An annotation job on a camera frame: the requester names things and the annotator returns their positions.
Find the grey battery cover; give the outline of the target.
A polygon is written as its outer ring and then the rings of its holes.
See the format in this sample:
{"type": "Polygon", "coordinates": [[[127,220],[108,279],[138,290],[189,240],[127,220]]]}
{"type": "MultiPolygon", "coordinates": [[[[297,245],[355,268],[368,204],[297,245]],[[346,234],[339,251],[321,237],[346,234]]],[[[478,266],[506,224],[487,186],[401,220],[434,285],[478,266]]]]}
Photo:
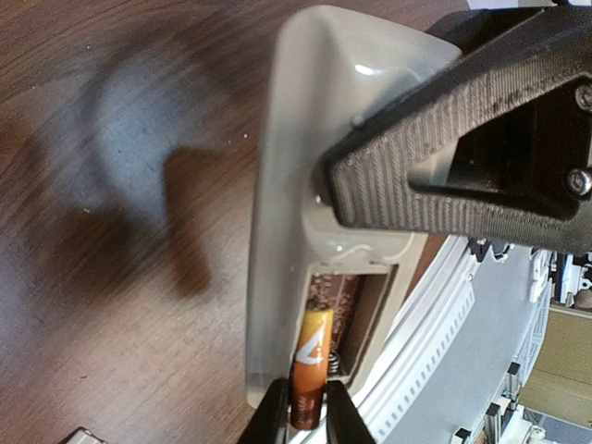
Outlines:
{"type": "Polygon", "coordinates": [[[67,435],[59,444],[107,444],[107,442],[90,430],[79,427],[67,435]]]}

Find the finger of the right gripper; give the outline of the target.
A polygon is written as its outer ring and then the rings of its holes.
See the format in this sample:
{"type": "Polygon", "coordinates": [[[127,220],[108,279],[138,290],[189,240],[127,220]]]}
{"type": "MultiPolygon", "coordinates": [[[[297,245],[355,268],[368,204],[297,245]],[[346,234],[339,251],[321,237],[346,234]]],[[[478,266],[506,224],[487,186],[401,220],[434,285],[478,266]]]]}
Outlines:
{"type": "Polygon", "coordinates": [[[482,8],[449,13],[427,34],[477,60],[591,58],[591,8],[568,1],[549,6],[482,8]]]}
{"type": "Polygon", "coordinates": [[[584,41],[481,47],[327,152],[337,220],[589,251],[590,81],[584,41]]]}

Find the white remote control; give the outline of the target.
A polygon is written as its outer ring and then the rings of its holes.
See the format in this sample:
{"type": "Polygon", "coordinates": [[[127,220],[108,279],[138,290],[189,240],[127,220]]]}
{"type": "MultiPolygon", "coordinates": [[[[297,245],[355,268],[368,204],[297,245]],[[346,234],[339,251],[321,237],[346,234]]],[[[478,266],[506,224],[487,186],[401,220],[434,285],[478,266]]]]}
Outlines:
{"type": "Polygon", "coordinates": [[[358,392],[410,287],[424,233],[348,229],[322,188],[323,154],[381,107],[461,56],[441,38],[336,6],[307,7],[277,37],[259,174],[246,306],[246,399],[257,407],[290,374],[309,292],[358,280],[337,314],[339,379],[358,392]]]}

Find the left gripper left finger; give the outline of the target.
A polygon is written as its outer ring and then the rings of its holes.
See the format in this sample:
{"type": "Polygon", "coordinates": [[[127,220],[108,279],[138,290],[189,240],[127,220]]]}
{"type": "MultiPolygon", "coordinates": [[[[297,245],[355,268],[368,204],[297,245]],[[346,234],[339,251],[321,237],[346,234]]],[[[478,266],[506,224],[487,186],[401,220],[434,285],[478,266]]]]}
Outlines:
{"type": "Polygon", "coordinates": [[[272,382],[244,428],[239,444],[285,444],[287,440],[290,382],[278,378],[272,382]]]}

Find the orange AA battery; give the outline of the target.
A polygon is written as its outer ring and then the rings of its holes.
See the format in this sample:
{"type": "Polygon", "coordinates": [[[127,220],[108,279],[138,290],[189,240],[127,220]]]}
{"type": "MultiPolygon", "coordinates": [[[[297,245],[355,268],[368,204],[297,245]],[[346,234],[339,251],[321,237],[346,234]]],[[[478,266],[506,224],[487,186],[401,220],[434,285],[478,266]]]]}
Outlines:
{"type": "Polygon", "coordinates": [[[307,310],[291,373],[290,424],[297,430],[318,427],[328,376],[334,311],[307,310]]]}

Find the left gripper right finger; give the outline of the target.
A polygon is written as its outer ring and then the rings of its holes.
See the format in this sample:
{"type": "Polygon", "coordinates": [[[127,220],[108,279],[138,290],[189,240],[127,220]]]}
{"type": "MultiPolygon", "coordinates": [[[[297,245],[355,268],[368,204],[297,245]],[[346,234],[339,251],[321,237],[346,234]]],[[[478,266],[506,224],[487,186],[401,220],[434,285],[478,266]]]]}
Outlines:
{"type": "Polygon", "coordinates": [[[338,380],[326,385],[326,432],[329,444],[375,444],[345,386],[338,380]]]}

